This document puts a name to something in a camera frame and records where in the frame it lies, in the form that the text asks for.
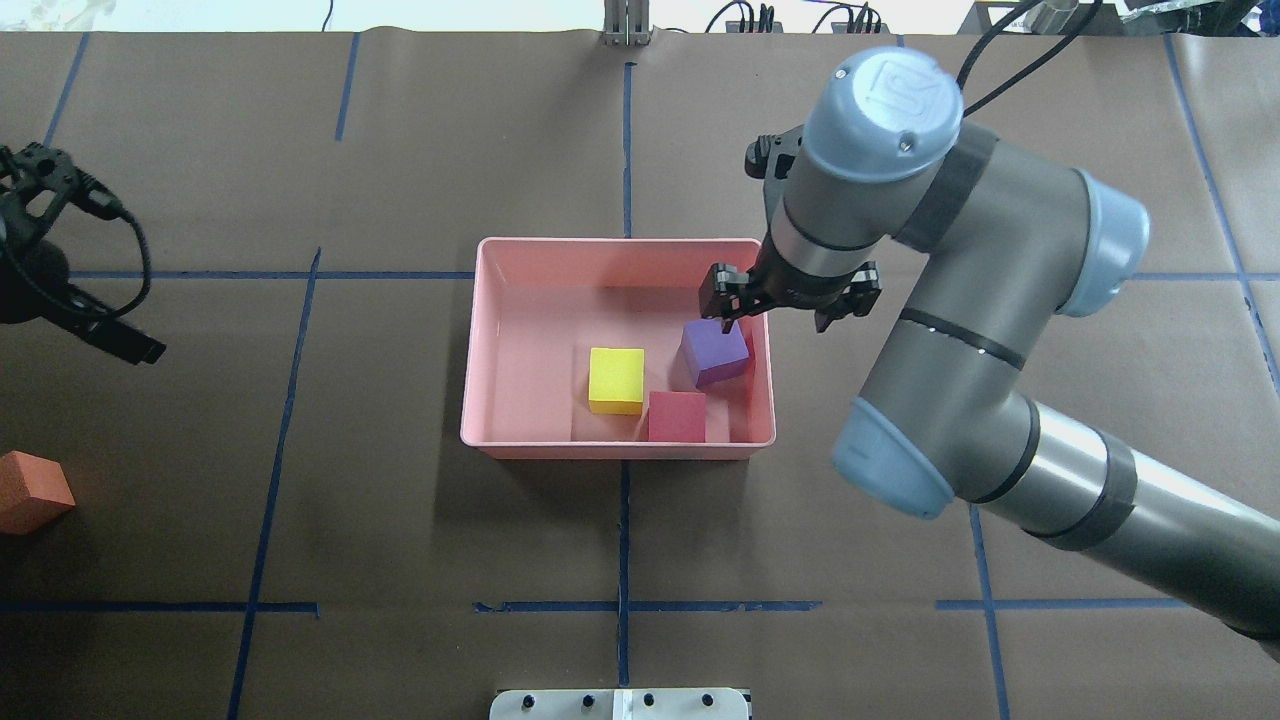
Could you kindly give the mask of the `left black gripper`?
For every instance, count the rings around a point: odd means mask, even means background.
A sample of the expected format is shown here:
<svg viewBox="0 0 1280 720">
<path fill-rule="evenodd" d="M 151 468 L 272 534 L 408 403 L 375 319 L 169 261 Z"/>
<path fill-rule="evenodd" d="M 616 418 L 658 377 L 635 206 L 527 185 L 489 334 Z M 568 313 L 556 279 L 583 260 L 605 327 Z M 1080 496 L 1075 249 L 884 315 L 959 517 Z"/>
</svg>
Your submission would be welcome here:
<svg viewBox="0 0 1280 720">
<path fill-rule="evenodd" d="M 166 345 L 119 318 L 87 318 L 55 309 L 69 302 L 69 261 L 54 243 L 40 240 L 23 249 L 3 241 L 1 323 L 20 324 L 50 311 L 50 322 L 87 345 L 129 364 L 155 364 Z"/>
</svg>

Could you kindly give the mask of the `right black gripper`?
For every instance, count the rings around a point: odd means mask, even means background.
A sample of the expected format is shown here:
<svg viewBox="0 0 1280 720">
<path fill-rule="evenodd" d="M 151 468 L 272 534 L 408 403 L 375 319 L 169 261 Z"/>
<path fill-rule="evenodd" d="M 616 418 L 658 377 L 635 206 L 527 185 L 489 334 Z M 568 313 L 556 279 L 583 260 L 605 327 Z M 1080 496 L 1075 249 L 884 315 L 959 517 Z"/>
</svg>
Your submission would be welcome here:
<svg viewBox="0 0 1280 720">
<path fill-rule="evenodd" d="M 721 334 L 755 311 L 778 307 L 815 310 L 815 332 L 826 333 L 846 316 L 867 316 L 882 292 L 877 263 L 838 275 L 810 275 L 776 250 L 762 250 L 750 272 L 726 263 L 709 266 L 699 287 L 700 318 L 719 323 Z"/>
</svg>

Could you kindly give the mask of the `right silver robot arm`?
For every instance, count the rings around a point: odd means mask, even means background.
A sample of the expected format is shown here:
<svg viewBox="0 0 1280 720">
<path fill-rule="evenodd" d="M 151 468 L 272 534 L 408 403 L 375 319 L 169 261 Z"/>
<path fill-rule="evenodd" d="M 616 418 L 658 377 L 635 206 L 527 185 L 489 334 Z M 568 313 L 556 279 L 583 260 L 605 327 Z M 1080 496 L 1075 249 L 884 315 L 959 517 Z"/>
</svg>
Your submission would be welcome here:
<svg viewBox="0 0 1280 720">
<path fill-rule="evenodd" d="M 914 518 L 987 509 L 1277 653 L 1277 520 L 1016 388 L 1052 316 L 1097 313 L 1135 274 L 1140 202 L 969 122 L 956 79 L 909 47 L 841 61 L 744 169 L 767 231 L 750 269 L 705 274 L 722 331 L 790 307 L 824 332 L 874 306 L 878 241 L 927 259 L 838 433 L 842 478 Z"/>
</svg>

